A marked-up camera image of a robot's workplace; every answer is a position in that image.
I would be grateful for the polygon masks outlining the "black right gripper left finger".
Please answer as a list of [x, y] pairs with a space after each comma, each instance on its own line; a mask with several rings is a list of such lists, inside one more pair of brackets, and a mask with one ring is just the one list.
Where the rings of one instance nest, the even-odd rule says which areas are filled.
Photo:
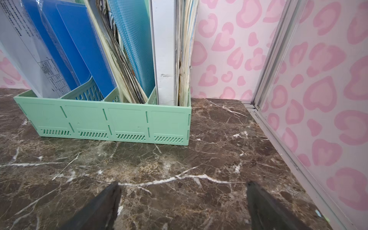
[[118, 182], [112, 182], [64, 223], [61, 230], [112, 230], [121, 199]]

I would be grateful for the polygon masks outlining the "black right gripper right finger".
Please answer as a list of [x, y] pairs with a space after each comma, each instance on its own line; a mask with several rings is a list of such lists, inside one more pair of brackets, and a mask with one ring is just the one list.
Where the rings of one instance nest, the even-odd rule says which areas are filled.
[[247, 202], [253, 230], [309, 230], [258, 183], [247, 183]]

